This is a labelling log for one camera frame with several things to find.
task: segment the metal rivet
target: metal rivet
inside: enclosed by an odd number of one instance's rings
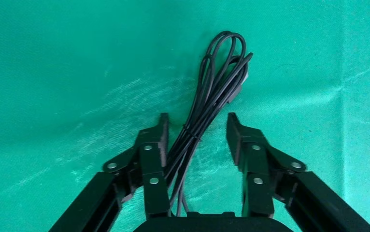
[[[294,168],[301,168],[301,165],[299,163],[296,163],[296,162],[293,162],[290,165],[292,165],[292,167],[294,167]]]
[[[254,182],[255,184],[258,184],[258,185],[263,184],[263,180],[262,180],[262,179],[260,179],[260,178],[258,178],[258,177],[256,177],[255,179],[253,179],[253,182]]]
[[[156,177],[153,177],[153,178],[151,178],[151,179],[149,180],[149,183],[150,183],[151,185],[158,184],[158,182],[159,182],[159,180],[158,180],[158,178],[156,178]]]
[[[109,163],[107,165],[107,168],[109,168],[109,169],[113,169],[113,168],[116,168],[116,167],[117,167],[117,164],[116,163]]]

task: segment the wrinkled cloth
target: wrinkled cloth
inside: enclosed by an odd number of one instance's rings
[[[240,215],[242,175],[225,139],[236,112],[370,223],[369,1],[0,0],[0,232],[49,230],[161,112],[172,142],[223,30],[255,55],[191,161],[190,209]],[[142,189],[123,207],[114,232],[145,221]]]

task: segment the cable bundle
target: cable bundle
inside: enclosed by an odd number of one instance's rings
[[[227,39],[232,41],[228,57],[219,70],[216,71],[215,60],[219,48]],[[239,55],[234,55],[237,40],[240,41],[242,48]],[[198,87],[188,119],[167,155],[167,166],[164,172],[168,186],[171,186],[176,175],[170,203],[172,207],[178,196],[177,216],[181,215],[181,205],[184,206],[186,212],[189,211],[183,190],[189,161],[194,155],[205,130],[222,107],[238,94],[247,76],[247,63],[253,54],[249,53],[245,56],[245,53],[246,43],[244,38],[237,33],[223,31],[212,40],[206,55],[202,59]]]

